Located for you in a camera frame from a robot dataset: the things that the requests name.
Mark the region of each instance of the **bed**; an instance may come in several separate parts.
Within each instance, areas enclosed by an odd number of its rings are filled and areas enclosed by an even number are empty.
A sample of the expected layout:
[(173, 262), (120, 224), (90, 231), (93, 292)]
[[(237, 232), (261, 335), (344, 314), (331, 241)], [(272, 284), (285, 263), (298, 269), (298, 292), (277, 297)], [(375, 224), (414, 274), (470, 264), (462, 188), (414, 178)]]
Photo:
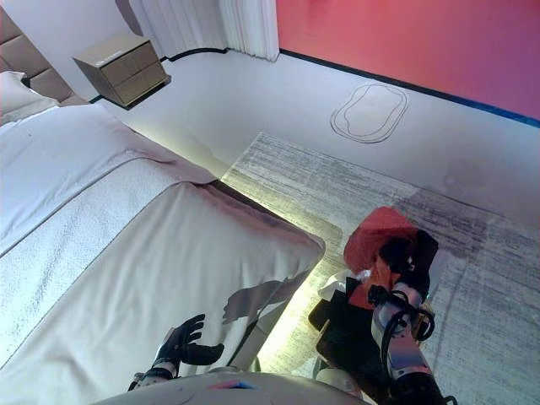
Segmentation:
[(180, 374), (245, 368), (324, 243), (86, 104), (0, 11), (0, 74), (54, 104), (0, 127), (0, 403), (124, 392), (199, 313), (225, 350)]

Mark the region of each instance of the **white curtain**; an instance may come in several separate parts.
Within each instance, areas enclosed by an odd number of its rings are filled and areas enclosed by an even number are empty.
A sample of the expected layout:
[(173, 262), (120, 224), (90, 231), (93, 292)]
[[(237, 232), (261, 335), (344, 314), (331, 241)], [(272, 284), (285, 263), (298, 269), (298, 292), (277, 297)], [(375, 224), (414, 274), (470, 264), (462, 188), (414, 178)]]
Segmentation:
[(225, 49), (275, 61), (275, 0), (130, 0), (144, 35), (160, 56)]

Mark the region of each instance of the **red cloth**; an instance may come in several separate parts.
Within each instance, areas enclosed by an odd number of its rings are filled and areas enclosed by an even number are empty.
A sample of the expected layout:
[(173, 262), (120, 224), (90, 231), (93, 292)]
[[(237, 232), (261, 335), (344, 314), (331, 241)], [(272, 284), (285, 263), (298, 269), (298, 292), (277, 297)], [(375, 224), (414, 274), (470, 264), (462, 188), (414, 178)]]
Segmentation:
[(349, 298), (351, 305), (373, 309), (367, 294), (371, 285), (382, 285), (392, 289), (399, 274), (392, 274), (390, 268), (379, 257), (379, 250), (393, 238), (403, 238), (415, 242), (417, 228), (390, 207), (375, 209), (348, 238), (343, 258), (353, 273), (371, 269), (370, 278), (359, 285)]

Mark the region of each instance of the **gray rug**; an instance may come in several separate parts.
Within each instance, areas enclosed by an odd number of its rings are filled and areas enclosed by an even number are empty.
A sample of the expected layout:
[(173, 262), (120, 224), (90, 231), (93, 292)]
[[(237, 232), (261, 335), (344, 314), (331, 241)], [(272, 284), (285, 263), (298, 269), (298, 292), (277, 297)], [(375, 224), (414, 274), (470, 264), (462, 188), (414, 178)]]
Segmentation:
[(316, 291), (344, 268), (358, 223), (392, 205), (453, 255), (431, 302), (435, 333), (423, 344), (443, 394), (460, 404), (538, 403), (538, 229), (264, 134), (223, 181), (327, 243), (260, 353), (264, 371), (311, 377)]

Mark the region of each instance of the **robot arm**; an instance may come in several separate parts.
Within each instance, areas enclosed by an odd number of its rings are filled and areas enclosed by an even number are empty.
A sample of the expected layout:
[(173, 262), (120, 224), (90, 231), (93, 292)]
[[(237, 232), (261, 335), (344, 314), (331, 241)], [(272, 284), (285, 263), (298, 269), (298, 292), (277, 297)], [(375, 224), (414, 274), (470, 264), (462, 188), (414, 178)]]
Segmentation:
[(182, 361), (189, 365), (211, 365), (218, 361), (224, 350), (223, 344), (202, 346), (194, 343), (202, 336), (197, 331), (203, 328), (203, 321), (204, 314), (201, 314), (171, 328), (159, 346), (150, 370), (144, 374), (136, 373), (128, 391), (178, 377)]
[[(370, 302), (375, 306), (371, 323), (371, 334), (381, 348), (381, 361), (390, 381), (390, 394), (396, 405), (438, 405), (452, 401), (454, 397), (443, 398), (435, 382), (431, 368), (425, 360), (418, 341), (431, 336), (435, 329), (434, 317), (420, 308), (429, 290), (429, 266), (435, 257), (438, 244), (427, 232), (417, 234), (418, 244), (410, 258), (389, 242), (380, 251), (381, 257), (392, 271), (400, 273), (394, 290), (387, 292), (381, 286), (372, 286)], [(420, 322), (416, 338), (413, 324), (419, 316)]]

